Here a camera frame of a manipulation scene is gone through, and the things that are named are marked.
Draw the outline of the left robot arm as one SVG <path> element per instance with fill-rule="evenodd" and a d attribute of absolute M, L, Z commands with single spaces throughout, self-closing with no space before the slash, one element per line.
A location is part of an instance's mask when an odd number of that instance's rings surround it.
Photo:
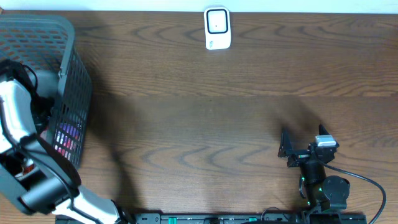
<path fill-rule="evenodd" d="M 75 166 L 41 133 L 54 98 L 38 93 L 35 72 L 17 61 L 1 61 L 1 167 L 4 192 L 22 212 L 53 213 L 80 223 L 135 223 L 120 206 L 81 184 Z"/>

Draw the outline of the purple red snack packet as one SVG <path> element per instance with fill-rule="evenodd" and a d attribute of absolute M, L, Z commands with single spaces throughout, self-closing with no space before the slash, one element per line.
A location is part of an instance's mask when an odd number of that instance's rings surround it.
<path fill-rule="evenodd" d="M 54 137 L 54 149 L 71 162 L 77 163 L 81 154 L 81 138 L 77 128 L 68 123 L 60 123 Z"/>

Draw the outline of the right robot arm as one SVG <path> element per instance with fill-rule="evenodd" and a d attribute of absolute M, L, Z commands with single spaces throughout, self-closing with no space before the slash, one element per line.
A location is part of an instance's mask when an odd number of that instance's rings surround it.
<path fill-rule="evenodd" d="M 282 130 L 278 156 L 287 159 L 287 167 L 298 167 L 301 172 L 299 190 L 305 191 L 310 208 L 318 212 L 340 212 L 347 208 L 350 183 L 337 176 L 327 176 L 326 165 L 335 158 L 340 145 L 323 125 L 306 149 L 294 149 L 288 131 Z"/>

